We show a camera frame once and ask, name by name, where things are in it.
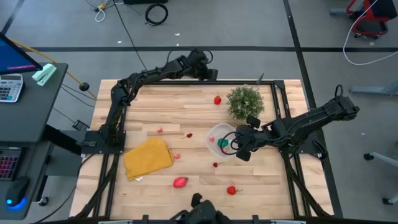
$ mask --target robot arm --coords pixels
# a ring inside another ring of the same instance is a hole
[[[298,146],[309,134],[325,126],[332,121],[349,121],[356,117],[359,107],[355,106],[348,97],[343,96],[341,85],[336,87],[335,97],[323,106],[301,114],[295,118],[277,119],[261,126],[260,121],[254,117],[248,117],[247,125],[239,125],[236,128],[235,139],[231,143],[238,147],[232,147],[236,156],[244,161],[250,160],[251,152],[255,152],[263,146],[282,147],[284,145]]]
[[[111,147],[118,146],[119,122],[123,111],[137,96],[138,90],[143,85],[148,85],[165,78],[180,79],[182,77],[197,78],[199,80],[216,80],[217,70],[209,69],[205,53],[201,50],[192,50],[188,57],[180,56],[167,62],[162,68],[155,68],[141,73],[133,73],[129,77],[119,80],[111,90],[112,105],[106,118],[106,122],[100,127],[99,133]]]

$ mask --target calculator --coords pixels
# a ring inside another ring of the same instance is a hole
[[[21,74],[0,75],[0,102],[15,103],[24,87]]]

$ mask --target computer monitor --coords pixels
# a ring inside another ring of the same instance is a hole
[[[34,72],[43,67],[0,33],[0,75]]]

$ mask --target yellow cloth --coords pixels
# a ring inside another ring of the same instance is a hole
[[[173,155],[163,139],[148,139],[124,155],[128,180],[172,166]]]

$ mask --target potted plant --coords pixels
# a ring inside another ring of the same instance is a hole
[[[256,118],[264,111],[262,96],[258,88],[244,85],[231,90],[227,95],[228,113],[236,121],[244,121],[251,115]]]

